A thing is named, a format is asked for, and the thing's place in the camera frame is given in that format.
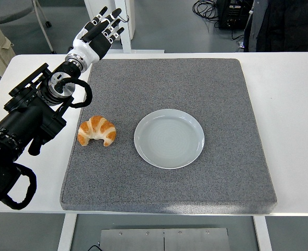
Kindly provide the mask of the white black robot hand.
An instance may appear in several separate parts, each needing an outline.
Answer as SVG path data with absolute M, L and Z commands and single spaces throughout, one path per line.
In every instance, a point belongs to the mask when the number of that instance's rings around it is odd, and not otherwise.
M 87 65 L 101 60 L 124 31 L 124 28 L 119 27 L 121 8 L 105 15 L 107 10 L 105 6 L 83 27 L 73 41 L 73 49 L 70 52 L 77 54 Z

